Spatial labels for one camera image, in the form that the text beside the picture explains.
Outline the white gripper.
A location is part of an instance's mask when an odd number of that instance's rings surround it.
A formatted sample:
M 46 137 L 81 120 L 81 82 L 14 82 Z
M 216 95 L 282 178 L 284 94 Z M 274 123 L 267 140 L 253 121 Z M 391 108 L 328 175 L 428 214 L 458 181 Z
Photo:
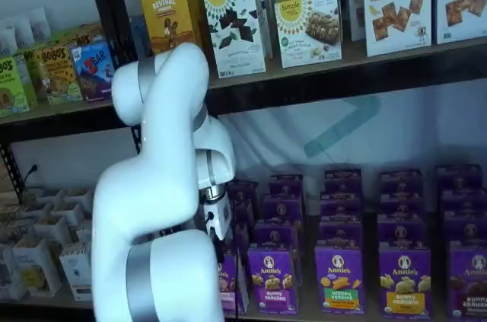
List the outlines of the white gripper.
M 231 206 L 227 196 L 203 204 L 205 227 L 218 263 L 224 262 L 224 239 L 230 228 Z

